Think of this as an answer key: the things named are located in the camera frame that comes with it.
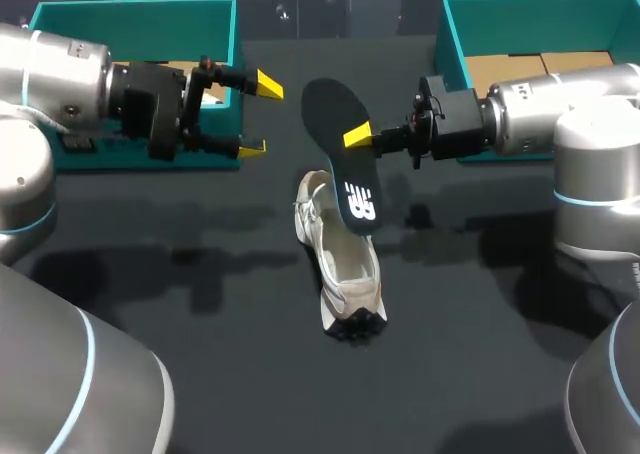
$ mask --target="shoe tongue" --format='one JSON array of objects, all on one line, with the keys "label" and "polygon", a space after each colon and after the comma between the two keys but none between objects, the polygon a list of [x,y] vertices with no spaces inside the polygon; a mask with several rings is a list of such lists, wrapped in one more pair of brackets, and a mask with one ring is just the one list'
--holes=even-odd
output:
[{"label": "shoe tongue", "polygon": [[338,208],[333,184],[320,184],[313,191],[311,199],[313,199],[313,204],[318,212]]}]

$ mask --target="cable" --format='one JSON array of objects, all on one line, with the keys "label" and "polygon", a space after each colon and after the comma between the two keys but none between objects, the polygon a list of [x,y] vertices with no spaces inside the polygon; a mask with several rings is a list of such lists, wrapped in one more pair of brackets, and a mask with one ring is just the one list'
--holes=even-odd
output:
[{"label": "cable", "polygon": [[47,116],[44,112],[39,111],[38,109],[34,109],[33,107],[10,104],[5,101],[0,101],[0,107],[3,107],[8,110],[13,110],[14,112],[22,112],[22,113],[28,114],[29,116],[34,117],[38,121],[38,123],[43,124],[45,126],[49,126],[56,132],[60,132],[62,134],[71,133],[71,131],[69,131],[69,129],[64,127],[62,124],[54,121],[49,116]]}]

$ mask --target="cardboard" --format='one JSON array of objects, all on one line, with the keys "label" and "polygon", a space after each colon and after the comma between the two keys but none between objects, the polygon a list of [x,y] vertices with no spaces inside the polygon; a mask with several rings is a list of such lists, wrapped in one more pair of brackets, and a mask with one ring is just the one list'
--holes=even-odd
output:
[{"label": "cardboard", "polygon": [[606,51],[546,52],[530,56],[498,54],[465,57],[465,61],[478,99],[486,97],[489,87],[496,82],[613,65]]},{"label": "cardboard", "polygon": [[496,82],[524,77],[544,76],[542,58],[532,56],[472,56],[465,58],[473,87],[479,99],[486,97],[489,87]]},{"label": "cardboard", "polygon": [[[120,64],[122,66],[128,66],[128,62],[114,62],[114,64]],[[188,62],[188,61],[170,61],[168,63],[162,63],[165,66],[173,67],[174,69],[180,69],[185,72],[187,75],[191,72],[191,69],[198,65],[197,62]],[[219,104],[224,104],[225,99],[227,98],[227,89],[222,87],[220,84],[212,84],[211,89],[205,89],[204,97],[202,99],[203,104],[215,104],[217,103],[215,100],[217,99]]]},{"label": "cardboard", "polygon": [[541,54],[540,57],[542,57],[542,62],[549,74],[613,65],[607,51],[548,52]]}]

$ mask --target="black insole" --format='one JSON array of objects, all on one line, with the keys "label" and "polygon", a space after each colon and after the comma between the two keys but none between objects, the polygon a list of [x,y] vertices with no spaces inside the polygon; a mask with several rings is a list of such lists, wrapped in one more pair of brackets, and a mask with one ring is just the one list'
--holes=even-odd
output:
[{"label": "black insole", "polygon": [[335,79],[316,79],[302,92],[302,120],[309,135],[329,158],[344,225],[359,236],[382,224],[382,189],[370,147],[347,149],[343,136],[369,121],[356,95]]}]

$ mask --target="cardboard box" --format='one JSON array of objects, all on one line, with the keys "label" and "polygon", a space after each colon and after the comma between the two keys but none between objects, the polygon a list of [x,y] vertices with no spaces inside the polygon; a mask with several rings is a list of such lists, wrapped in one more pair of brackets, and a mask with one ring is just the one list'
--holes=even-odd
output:
[{"label": "cardboard box", "polygon": [[544,76],[544,63],[540,56],[472,56],[465,58],[471,82],[478,98],[486,96],[491,84],[522,77]]},{"label": "cardboard box", "polygon": [[549,74],[613,65],[606,51],[600,52],[547,52],[540,56]]},{"label": "cardboard box", "polygon": [[[128,65],[128,62],[115,62],[114,64]],[[174,69],[180,69],[184,71],[185,75],[188,75],[191,70],[198,65],[197,62],[189,62],[189,61],[169,61],[159,63],[168,67],[173,67]],[[211,85],[211,89],[204,90],[205,95],[202,99],[202,105],[210,105],[210,104],[224,104],[227,99],[227,89],[222,87],[220,84],[213,83]]]},{"label": "cardboard box", "polygon": [[471,85],[478,99],[486,97],[489,87],[497,82],[558,74],[589,67],[611,66],[608,52],[547,52],[539,55],[465,57]]},{"label": "cardboard box", "polygon": [[[639,32],[640,0],[443,0],[435,67],[449,90],[475,87],[482,96],[491,78],[539,75],[540,63],[542,74],[640,63]],[[487,152],[460,160],[551,158]]]},{"label": "cardboard box", "polygon": [[[236,0],[117,0],[41,2],[30,29],[109,46],[114,61],[178,59],[189,67],[203,55],[243,67],[236,29]],[[242,133],[242,96],[212,89],[222,103],[203,104],[202,131],[207,135]],[[178,152],[173,162],[149,159],[146,141],[115,136],[114,121],[100,135],[86,139],[47,133],[56,168],[74,170],[236,169],[240,162],[222,156]]]}]

